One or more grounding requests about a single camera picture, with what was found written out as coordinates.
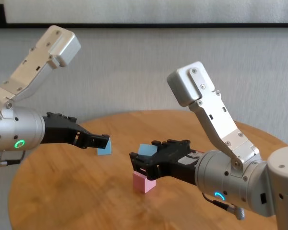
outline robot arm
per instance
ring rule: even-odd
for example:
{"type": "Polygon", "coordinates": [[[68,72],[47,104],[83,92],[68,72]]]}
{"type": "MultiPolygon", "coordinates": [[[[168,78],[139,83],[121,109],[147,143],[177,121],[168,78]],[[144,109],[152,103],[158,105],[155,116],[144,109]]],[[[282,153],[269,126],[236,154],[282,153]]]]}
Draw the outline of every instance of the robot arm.
{"type": "Polygon", "coordinates": [[[40,143],[69,143],[79,148],[104,149],[108,135],[94,135],[77,125],[76,118],[18,107],[16,102],[33,95],[46,76],[65,67],[81,48],[71,31],[51,26],[30,49],[11,77],[0,85],[0,166],[19,163],[2,161],[4,151],[31,150],[40,143]]]}
{"type": "Polygon", "coordinates": [[[153,141],[158,146],[153,156],[130,153],[133,169],[148,180],[172,176],[196,185],[207,201],[237,219],[244,219],[244,208],[265,217],[276,215],[278,229],[288,230],[288,147],[263,161],[235,125],[200,62],[170,74],[168,84],[179,104],[196,114],[218,150],[203,154],[190,149],[188,140],[153,141]]]}
{"type": "Polygon", "coordinates": [[[237,128],[201,62],[185,66],[168,76],[178,103],[189,106],[211,143],[231,158],[232,173],[241,177],[259,150],[237,128]]]}

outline blue block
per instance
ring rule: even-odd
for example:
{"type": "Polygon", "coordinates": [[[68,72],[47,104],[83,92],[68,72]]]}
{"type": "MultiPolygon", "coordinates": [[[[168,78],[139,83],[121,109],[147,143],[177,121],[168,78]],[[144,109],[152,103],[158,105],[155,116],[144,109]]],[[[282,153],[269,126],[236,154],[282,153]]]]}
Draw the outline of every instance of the blue block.
{"type": "Polygon", "coordinates": [[[158,147],[156,145],[141,144],[138,154],[144,156],[152,156],[157,152],[158,147]]]}
{"type": "Polygon", "coordinates": [[[105,149],[97,149],[97,155],[104,156],[104,155],[111,155],[111,153],[112,153],[112,146],[111,146],[111,139],[109,138],[109,141],[105,149]]]}

